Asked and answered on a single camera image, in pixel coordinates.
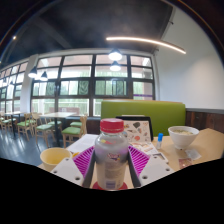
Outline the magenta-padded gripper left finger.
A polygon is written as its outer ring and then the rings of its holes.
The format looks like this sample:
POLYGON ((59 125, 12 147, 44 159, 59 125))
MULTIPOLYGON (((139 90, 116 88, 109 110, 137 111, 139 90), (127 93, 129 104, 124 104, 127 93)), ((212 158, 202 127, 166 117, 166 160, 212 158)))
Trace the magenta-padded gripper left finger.
POLYGON ((94 147, 84 150, 74 158, 63 159, 51 173, 76 185, 89 188, 94 171, 94 147))

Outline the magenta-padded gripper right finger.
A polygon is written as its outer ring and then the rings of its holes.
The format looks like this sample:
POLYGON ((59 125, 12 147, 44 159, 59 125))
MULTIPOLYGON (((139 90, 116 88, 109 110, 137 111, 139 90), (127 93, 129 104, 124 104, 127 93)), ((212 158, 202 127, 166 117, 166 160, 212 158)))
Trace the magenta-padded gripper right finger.
POLYGON ((174 173, 174 170, 157 155, 147 155, 133 146, 129 146, 128 150, 129 170, 135 188, 143 187, 174 173))

